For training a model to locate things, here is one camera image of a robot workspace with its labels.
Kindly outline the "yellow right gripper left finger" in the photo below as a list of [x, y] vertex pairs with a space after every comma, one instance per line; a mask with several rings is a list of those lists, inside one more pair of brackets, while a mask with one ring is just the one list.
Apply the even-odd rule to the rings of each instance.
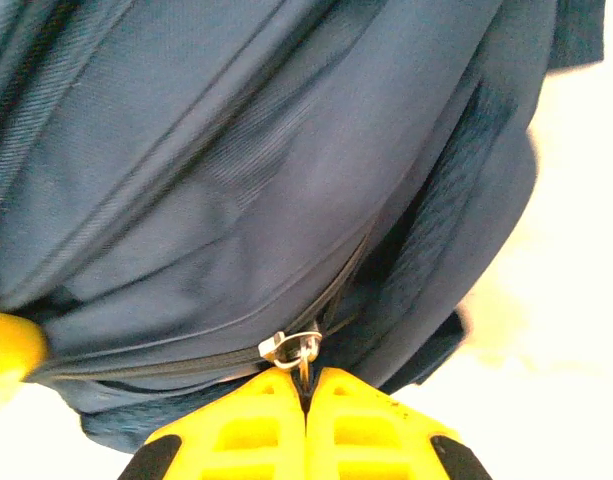
[[117, 480], [306, 480], [305, 416], [271, 368], [156, 430]]

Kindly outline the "navy blue backpack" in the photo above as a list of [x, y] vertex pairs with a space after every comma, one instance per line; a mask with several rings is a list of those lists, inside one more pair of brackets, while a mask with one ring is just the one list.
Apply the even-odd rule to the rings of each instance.
[[547, 73], [606, 0], [0, 0], [0, 312], [131, 453], [318, 330], [426, 380], [532, 193]]

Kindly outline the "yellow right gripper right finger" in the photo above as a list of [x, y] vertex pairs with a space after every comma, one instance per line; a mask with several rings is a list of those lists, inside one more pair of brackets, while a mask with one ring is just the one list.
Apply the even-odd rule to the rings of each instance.
[[493, 480], [456, 431], [324, 369], [306, 420], [306, 480]]

